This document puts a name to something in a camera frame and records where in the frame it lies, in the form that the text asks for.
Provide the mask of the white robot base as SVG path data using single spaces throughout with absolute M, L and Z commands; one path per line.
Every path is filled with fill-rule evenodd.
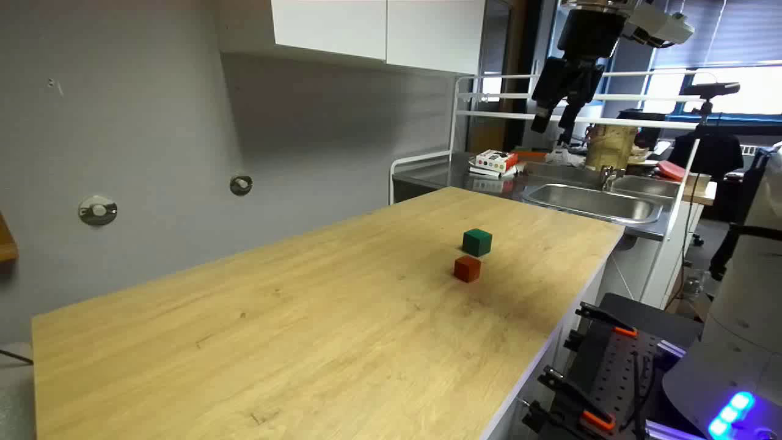
M 700 340 L 663 391 L 709 440 L 782 440 L 782 148 L 762 148 L 758 191 Z

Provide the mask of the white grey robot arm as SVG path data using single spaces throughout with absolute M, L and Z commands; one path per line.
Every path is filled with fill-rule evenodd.
M 573 0 L 558 39 L 560 55 L 548 55 L 535 80 L 535 117 L 531 128 L 546 131 L 553 111 L 560 117 L 560 144 L 573 139 L 579 110 L 595 98 L 604 61 L 620 36 L 652 48 L 685 43 L 695 33 L 683 12 L 664 12 L 652 0 Z

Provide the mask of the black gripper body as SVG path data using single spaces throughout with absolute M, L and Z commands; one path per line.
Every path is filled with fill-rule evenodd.
M 602 73 L 624 32 L 624 16 L 598 10 L 573 10 L 558 45 L 562 55 L 562 78 L 575 80 L 587 73 Z

